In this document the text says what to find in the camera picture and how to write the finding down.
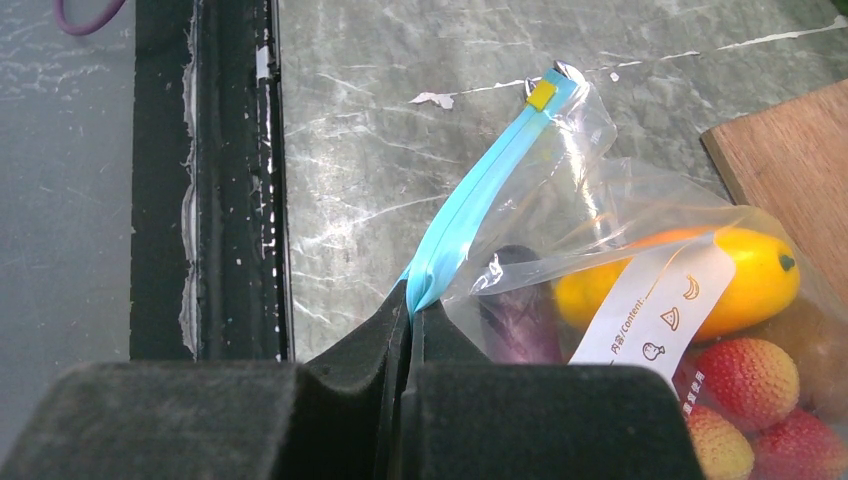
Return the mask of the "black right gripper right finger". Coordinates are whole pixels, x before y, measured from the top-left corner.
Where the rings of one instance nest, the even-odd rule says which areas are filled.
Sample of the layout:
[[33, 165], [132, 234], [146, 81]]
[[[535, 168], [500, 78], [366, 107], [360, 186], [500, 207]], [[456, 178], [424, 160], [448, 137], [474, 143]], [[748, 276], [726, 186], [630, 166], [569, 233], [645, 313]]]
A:
[[490, 362], [440, 305], [414, 316], [401, 479], [699, 479], [662, 378], [633, 366]]

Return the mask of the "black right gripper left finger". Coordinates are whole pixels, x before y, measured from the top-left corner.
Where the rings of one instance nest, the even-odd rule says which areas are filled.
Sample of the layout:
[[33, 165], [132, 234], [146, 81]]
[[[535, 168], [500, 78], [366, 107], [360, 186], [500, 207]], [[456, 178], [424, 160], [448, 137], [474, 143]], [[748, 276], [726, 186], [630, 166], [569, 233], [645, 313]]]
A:
[[84, 364], [50, 388], [5, 479], [384, 479], [410, 329], [398, 284], [301, 364]]

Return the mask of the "clear zip top bag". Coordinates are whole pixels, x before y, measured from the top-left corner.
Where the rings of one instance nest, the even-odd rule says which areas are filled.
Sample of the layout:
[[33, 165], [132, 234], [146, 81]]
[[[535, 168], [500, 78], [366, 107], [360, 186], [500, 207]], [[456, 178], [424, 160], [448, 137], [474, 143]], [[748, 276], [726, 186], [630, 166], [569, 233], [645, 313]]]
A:
[[[697, 358], [710, 346], [757, 338], [781, 347], [800, 376], [796, 408], [744, 432], [755, 456], [748, 479], [843, 479], [847, 475], [847, 308], [782, 224], [730, 203], [681, 174], [636, 159], [610, 159], [616, 128], [594, 86], [542, 83], [516, 119], [460, 181], [402, 274], [410, 323], [440, 305], [495, 364], [641, 367], [658, 374], [686, 419], [707, 397]], [[664, 231], [741, 227], [793, 250], [801, 272], [794, 301], [769, 319], [696, 342], [695, 307], [663, 301], [627, 309], [604, 302], [586, 330], [569, 325], [555, 298], [563, 276], [635, 255], [631, 243]], [[504, 364], [485, 352], [478, 298], [548, 282], [559, 312], [560, 364]]]

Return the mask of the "orange fake fruit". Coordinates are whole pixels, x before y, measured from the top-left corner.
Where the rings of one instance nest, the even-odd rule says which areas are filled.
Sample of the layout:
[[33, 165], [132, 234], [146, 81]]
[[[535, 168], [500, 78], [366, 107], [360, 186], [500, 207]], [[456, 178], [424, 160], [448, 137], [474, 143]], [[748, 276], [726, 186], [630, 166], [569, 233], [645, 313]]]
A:
[[636, 310], [663, 301], [695, 307], [696, 342], [759, 324], [786, 309], [800, 290], [801, 272], [782, 239], [741, 227], [702, 226], [664, 231], [630, 245], [635, 255], [559, 279], [554, 298], [564, 320], [586, 330], [606, 301]]

